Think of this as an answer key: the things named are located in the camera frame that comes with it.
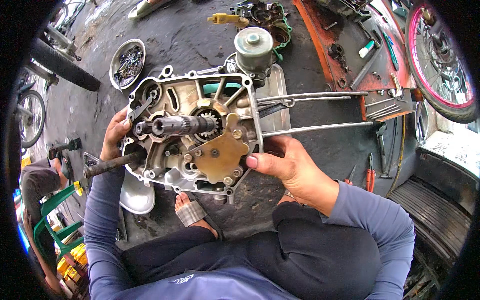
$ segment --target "dark pants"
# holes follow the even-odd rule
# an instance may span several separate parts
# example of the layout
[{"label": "dark pants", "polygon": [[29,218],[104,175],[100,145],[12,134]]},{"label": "dark pants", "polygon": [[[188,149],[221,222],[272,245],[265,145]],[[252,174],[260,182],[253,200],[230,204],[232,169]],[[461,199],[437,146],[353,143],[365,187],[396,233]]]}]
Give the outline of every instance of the dark pants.
[{"label": "dark pants", "polygon": [[301,299],[364,299],[371,292],[380,255],[365,230],[326,225],[318,211],[280,204],[277,232],[233,242],[215,241],[202,227],[183,228],[123,253],[138,285],[184,273],[230,266],[254,268]]},{"label": "dark pants", "polygon": [[[60,188],[60,176],[47,158],[34,162],[22,170],[22,199],[28,213],[32,216],[32,228],[42,219],[40,200]],[[45,250],[44,257],[50,269],[57,272],[57,255],[53,238],[47,230],[40,234],[40,243]]]}]

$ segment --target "gear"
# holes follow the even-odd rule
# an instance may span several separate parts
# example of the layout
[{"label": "gear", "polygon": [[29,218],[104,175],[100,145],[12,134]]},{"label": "gear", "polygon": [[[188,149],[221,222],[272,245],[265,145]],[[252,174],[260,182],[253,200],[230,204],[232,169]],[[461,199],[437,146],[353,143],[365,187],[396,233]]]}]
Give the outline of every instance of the gear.
[{"label": "gear", "polygon": [[207,136],[210,136],[210,135],[214,134],[215,132],[217,132],[217,129],[218,129],[218,119],[217,119],[217,117],[215,117],[213,114],[211,114],[209,112],[206,113],[206,114],[201,114],[200,116],[202,118],[211,118],[211,119],[213,119],[213,121],[215,121],[215,128],[213,128],[213,130],[211,130],[209,132],[202,132],[200,134],[201,136],[207,137]]}]

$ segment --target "engine cover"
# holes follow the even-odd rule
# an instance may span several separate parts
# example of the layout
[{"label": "engine cover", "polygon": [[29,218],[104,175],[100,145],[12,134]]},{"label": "engine cover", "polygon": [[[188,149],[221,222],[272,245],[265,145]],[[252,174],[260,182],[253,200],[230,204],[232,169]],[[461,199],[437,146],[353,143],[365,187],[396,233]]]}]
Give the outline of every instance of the engine cover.
[{"label": "engine cover", "polygon": [[[235,189],[249,171],[245,157],[263,152],[251,78],[240,73],[198,75],[195,71],[179,77],[147,77],[129,100],[133,130],[122,141],[123,155],[147,153],[146,160],[126,165],[131,174],[145,185],[154,182],[176,192],[215,194],[216,199],[228,197],[233,203]],[[194,125],[189,120],[202,120],[200,117],[208,120],[208,132],[179,136],[182,130],[164,135],[140,128],[179,120],[175,124],[181,122],[188,129]]]}]

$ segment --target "pliers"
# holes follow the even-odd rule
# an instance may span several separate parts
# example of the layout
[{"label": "pliers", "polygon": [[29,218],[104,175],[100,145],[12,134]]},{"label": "pliers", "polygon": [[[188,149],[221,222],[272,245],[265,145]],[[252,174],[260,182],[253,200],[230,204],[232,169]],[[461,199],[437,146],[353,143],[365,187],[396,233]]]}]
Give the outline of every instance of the pliers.
[{"label": "pliers", "polygon": [[373,169],[373,153],[368,155],[369,159],[369,168],[367,170],[367,192],[373,192],[375,187],[375,170]]},{"label": "pliers", "polygon": [[352,175],[353,175],[353,172],[355,172],[355,169],[357,168],[357,165],[354,165],[353,166],[353,170],[352,172],[350,173],[350,176],[348,176],[347,178],[345,178],[344,182],[346,184],[349,184],[349,185],[353,185],[353,182],[352,182]]}]

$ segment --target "concrete floor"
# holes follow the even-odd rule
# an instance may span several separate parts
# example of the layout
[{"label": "concrete floor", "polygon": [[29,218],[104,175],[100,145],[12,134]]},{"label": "concrete floor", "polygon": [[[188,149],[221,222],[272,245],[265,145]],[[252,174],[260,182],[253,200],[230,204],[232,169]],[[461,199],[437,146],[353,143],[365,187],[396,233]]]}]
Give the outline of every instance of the concrete floor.
[{"label": "concrete floor", "polygon": [[[52,86],[47,94],[45,133],[49,139],[63,140],[72,132],[82,139],[83,149],[70,154],[77,178],[82,176],[83,151],[99,156],[110,119],[128,104],[127,97],[113,88],[108,76],[112,55],[123,42],[131,38],[144,41],[146,62],[141,78],[147,76],[152,68],[167,64],[174,67],[175,74],[216,67],[235,51],[235,27],[211,25],[206,21],[207,16],[213,13],[229,12],[235,2],[174,0],[165,9],[157,10],[137,22],[129,21],[127,14],[138,0],[97,2],[98,8],[87,5],[80,13],[70,38],[76,36],[77,54],[83,58],[78,64],[101,81],[100,90],[89,92],[60,79],[60,83]],[[281,51],[285,58],[281,66],[287,90],[290,94],[321,91],[324,75],[310,35],[297,9],[289,1],[282,2],[286,12],[290,13],[288,23],[293,27],[292,41]],[[345,102],[301,103],[290,110],[290,116],[292,127],[361,121],[359,104],[354,101],[348,105]],[[404,162],[397,185],[408,179],[415,167],[415,126],[409,117]],[[387,159],[393,122],[387,122],[389,130],[385,134]],[[391,171],[393,176],[398,165],[401,128],[399,122]],[[374,167],[379,176],[379,148],[371,128],[335,129],[294,137],[303,143],[315,163],[332,178],[343,180],[357,164],[353,182],[364,188],[370,152],[374,154]],[[392,182],[377,178],[375,193],[385,196]],[[124,211],[128,242],[119,242],[122,249],[164,236],[181,226],[174,213],[175,193],[167,192],[163,187],[155,187],[155,191],[156,205],[151,213],[136,216]],[[283,191],[283,186],[275,178],[251,172],[237,189],[234,205],[217,205],[210,196],[199,195],[199,201],[226,237],[236,239],[272,229],[270,215]],[[66,213],[67,218],[80,220],[77,213],[84,215],[85,203],[85,196],[67,200],[71,213]]]}]

